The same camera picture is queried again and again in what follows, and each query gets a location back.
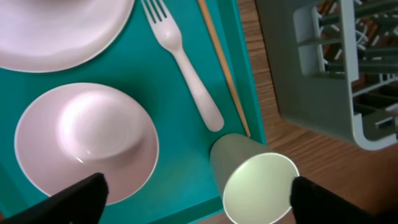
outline table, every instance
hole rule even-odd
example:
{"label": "table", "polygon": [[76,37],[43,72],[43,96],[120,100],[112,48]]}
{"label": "table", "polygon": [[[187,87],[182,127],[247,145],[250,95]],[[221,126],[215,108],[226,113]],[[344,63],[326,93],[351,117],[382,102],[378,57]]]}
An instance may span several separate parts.
{"label": "table", "polygon": [[[369,152],[285,122],[278,112],[255,0],[238,3],[268,145],[290,157],[301,175],[366,211],[398,209],[398,145]],[[221,213],[202,223],[231,222]],[[294,216],[278,223],[295,223]]]}

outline wooden chopstick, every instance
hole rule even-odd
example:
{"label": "wooden chopstick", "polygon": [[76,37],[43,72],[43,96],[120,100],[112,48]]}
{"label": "wooden chopstick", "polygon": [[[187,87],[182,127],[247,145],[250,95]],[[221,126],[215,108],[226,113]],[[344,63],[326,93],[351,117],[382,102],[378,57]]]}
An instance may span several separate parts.
{"label": "wooden chopstick", "polygon": [[216,49],[216,53],[218,56],[218,60],[220,61],[221,64],[221,68],[224,71],[224,76],[228,84],[229,91],[231,92],[232,99],[234,100],[236,110],[238,111],[239,117],[241,118],[242,125],[246,132],[246,135],[250,137],[250,129],[248,126],[248,121],[246,120],[246,117],[244,115],[241,100],[239,99],[238,92],[236,91],[234,80],[232,79],[232,74],[231,71],[229,70],[228,62],[226,61],[225,54],[223,48],[221,47],[216,28],[214,27],[214,23],[213,20],[211,19],[209,9],[207,8],[206,0],[198,0],[198,3],[200,6],[201,13],[203,14],[203,18],[205,19],[205,23],[211,37],[211,41],[213,42],[214,48]]}

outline teal tray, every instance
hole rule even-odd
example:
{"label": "teal tray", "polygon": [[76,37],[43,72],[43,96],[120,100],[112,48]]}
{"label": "teal tray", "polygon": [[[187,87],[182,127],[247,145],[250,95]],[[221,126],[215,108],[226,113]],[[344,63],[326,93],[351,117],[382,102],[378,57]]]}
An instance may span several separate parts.
{"label": "teal tray", "polygon": [[[209,162],[211,145],[226,133],[244,134],[196,1],[164,0],[177,21],[193,66],[224,116],[207,130],[173,57],[155,40],[140,1],[120,36],[101,55],[69,70],[30,74],[0,70],[0,211],[10,217],[47,197],[23,175],[14,154],[19,117],[39,95],[60,85],[94,82],[136,99],[158,130],[160,157],[138,193],[107,206],[101,223],[190,223],[222,211]],[[266,143],[254,77],[236,0],[208,7],[229,62],[252,138]]]}

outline plastic fork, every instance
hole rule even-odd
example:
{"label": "plastic fork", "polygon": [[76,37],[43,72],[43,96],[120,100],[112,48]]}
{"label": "plastic fork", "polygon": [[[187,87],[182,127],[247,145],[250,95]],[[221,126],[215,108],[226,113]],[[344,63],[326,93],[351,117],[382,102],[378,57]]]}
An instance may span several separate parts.
{"label": "plastic fork", "polygon": [[151,0],[146,0],[147,5],[144,0],[141,1],[157,41],[164,49],[168,50],[177,61],[207,128],[214,132],[221,130],[224,126],[223,116],[189,61],[182,46],[181,31],[163,0],[159,0],[163,12],[156,0],[153,0],[152,3]]}

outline gray dish rack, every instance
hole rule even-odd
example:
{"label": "gray dish rack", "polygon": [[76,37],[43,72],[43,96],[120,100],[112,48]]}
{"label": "gray dish rack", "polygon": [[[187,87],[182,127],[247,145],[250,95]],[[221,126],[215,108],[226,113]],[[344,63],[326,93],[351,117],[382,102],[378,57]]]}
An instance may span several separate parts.
{"label": "gray dish rack", "polygon": [[397,142],[398,0],[257,0],[279,111],[378,150]]}

